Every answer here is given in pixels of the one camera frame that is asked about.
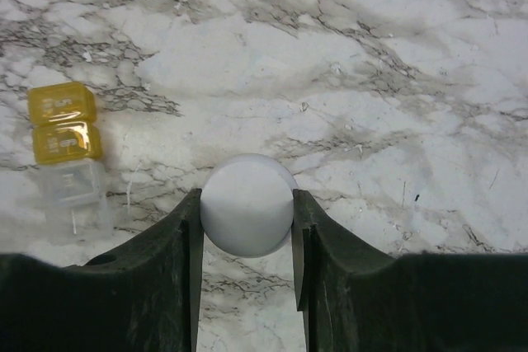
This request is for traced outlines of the yellow clear pill organizer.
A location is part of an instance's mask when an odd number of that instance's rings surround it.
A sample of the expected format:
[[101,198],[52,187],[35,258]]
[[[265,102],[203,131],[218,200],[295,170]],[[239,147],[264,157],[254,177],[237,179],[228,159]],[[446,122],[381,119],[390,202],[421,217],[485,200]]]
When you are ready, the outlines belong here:
[[46,222],[66,237],[109,233],[113,217],[94,94],[66,82],[31,88],[27,100]]

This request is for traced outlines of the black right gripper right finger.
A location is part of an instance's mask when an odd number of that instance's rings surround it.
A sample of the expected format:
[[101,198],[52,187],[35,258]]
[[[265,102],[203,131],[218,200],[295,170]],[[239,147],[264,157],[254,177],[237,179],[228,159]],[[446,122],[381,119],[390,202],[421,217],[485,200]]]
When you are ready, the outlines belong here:
[[295,190],[296,305],[310,351],[524,351],[527,257],[392,257]]

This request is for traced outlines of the white pill bottle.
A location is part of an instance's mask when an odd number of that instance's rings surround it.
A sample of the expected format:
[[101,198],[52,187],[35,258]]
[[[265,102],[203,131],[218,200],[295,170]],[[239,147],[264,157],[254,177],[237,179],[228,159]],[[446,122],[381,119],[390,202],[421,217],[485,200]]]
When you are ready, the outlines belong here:
[[222,251],[268,256],[285,245],[294,217],[292,174],[273,158],[241,154],[218,165],[200,195],[200,220]]

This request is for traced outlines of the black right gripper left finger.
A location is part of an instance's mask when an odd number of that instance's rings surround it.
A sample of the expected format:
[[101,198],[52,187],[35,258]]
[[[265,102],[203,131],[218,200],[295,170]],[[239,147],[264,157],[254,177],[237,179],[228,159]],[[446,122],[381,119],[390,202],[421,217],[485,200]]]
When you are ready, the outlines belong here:
[[1,257],[4,351],[193,351],[203,231],[200,192],[84,265]]

